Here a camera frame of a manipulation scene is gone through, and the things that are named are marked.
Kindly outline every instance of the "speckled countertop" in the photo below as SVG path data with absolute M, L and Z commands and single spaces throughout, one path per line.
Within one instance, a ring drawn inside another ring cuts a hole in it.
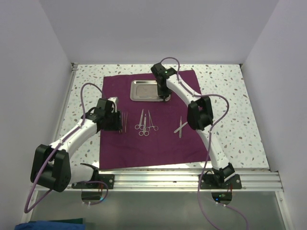
M 80 88 L 92 82 L 102 88 L 105 76 L 119 74 L 149 73 L 152 65 L 79 65 L 65 111 L 60 136 L 63 136 L 82 115 Z M 213 129 L 225 155 L 235 168 L 268 169 L 269 165 L 250 105 L 239 65 L 182 65 L 181 70 L 193 69 L 197 75 L 201 93 L 217 93 L 230 103 L 228 115 Z M 95 106 L 100 92 L 88 86 L 84 89 L 86 110 Z M 222 99 L 212 98 L 215 119 L 225 110 Z M 73 155 L 71 164 L 82 162 L 99 165 L 100 133 L 89 138 Z M 199 168 L 202 162 L 150 166 L 148 168 Z

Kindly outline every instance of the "metal tray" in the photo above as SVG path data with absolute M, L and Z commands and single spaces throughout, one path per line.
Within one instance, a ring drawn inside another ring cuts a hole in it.
M 158 96 L 155 80 L 134 80 L 131 82 L 130 99 L 136 102 L 162 102 Z

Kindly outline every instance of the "forceps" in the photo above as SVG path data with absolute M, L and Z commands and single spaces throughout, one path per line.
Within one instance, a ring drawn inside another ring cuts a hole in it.
M 180 126 L 182 126 L 182 117 L 180 117 Z M 179 138 L 181 138 L 182 129 L 179 130 Z
M 144 118 L 144 125 L 143 125 L 143 130 L 141 130 L 139 132 L 140 136 L 148 136 L 149 135 L 149 131 L 146 130 L 146 114 L 145 114 L 145 118 Z
M 125 128 L 125 133 L 127 132 L 127 121 L 128 121 L 128 113 L 121 112 L 121 130 L 119 131 L 119 133 L 123 133 L 124 128 Z
M 141 129 L 141 130 L 144 129 L 144 125 L 142 125 L 143 113 L 144 113 L 144 109 L 142 110 L 142 113 L 141 113 L 140 122 L 139 122 L 138 125 L 135 125 L 135 129 Z
M 146 127 L 145 129 L 146 129 L 146 131 L 150 131 L 150 128 L 153 128 L 154 129 L 154 131 L 157 131 L 158 129 L 159 129 L 159 127 L 158 126 L 154 126 L 153 125 L 153 121 L 152 121 L 152 117 L 150 116 L 150 112 L 149 112 L 149 110 L 148 110 L 148 116 L 149 116 L 149 126 L 148 127 Z

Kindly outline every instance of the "white enclosure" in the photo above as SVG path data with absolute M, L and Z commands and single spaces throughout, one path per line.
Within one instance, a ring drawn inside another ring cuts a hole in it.
M 243 64 L 271 171 L 306 228 L 303 0 L 0 1 L 1 229 L 21 222 L 34 151 L 54 140 L 71 63 Z

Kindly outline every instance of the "robotic arm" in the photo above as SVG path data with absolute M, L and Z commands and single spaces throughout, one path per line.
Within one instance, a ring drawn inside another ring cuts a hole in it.
M 204 145 L 208 149 L 209 135 L 204 128 L 213 124 L 213 112 L 211 100 L 208 96 L 202 97 L 186 84 L 180 75 L 173 69 L 166 69 L 161 63 L 155 64 L 151 68 L 157 81 L 157 91 L 159 97 L 165 100 L 171 92 L 176 93 L 188 107 L 187 121 L 189 126 L 196 130 Z M 213 166 L 214 180 L 217 184 L 223 184 L 232 178 L 236 173 L 225 156 L 217 137 L 212 133 L 210 159 Z
M 83 121 L 81 119 L 71 131 L 77 127 L 80 128 L 68 137 L 65 142 L 62 142 L 62 140 L 68 136 L 71 131 L 59 140 L 51 143 L 49 146 L 38 146 L 35 151 L 31 171 L 31 182 L 34 182 L 46 158 L 60 143 L 62 145 L 58 148 L 49 164 L 43 170 L 37 184 L 57 192 L 62 192 L 69 184 L 97 180 L 99 173 L 96 167 L 89 164 L 71 167 L 70 158 L 88 138 L 95 135 L 100 130 L 120 131 L 122 129 L 120 111 L 117 110 L 117 104 L 117 97 L 109 98 L 108 100 L 99 99 L 97 106 L 90 109 L 85 114 L 84 124 L 81 126 Z

